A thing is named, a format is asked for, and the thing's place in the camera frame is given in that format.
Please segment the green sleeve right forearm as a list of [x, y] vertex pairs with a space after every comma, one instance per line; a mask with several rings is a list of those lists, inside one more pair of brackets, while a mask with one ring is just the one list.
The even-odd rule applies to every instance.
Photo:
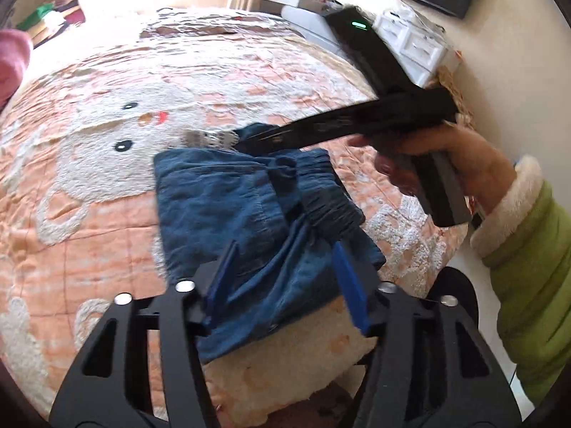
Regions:
[[539, 405], [570, 360], [570, 216], [539, 162], [517, 177], [471, 237], [500, 302], [497, 332], [526, 397]]

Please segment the right hand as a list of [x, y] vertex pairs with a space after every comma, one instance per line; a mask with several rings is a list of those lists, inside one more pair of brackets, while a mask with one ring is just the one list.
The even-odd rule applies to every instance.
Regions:
[[490, 214], [517, 178], [511, 161], [478, 133], [445, 123], [398, 138], [375, 156], [375, 169], [388, 177], [405, 195], [415, 195], [419, 181], [415, 174], [394, 161], [398, 154], [420, 156], [444, 152], [451, 159], [464, 195], [472, 197], [485, 214]]

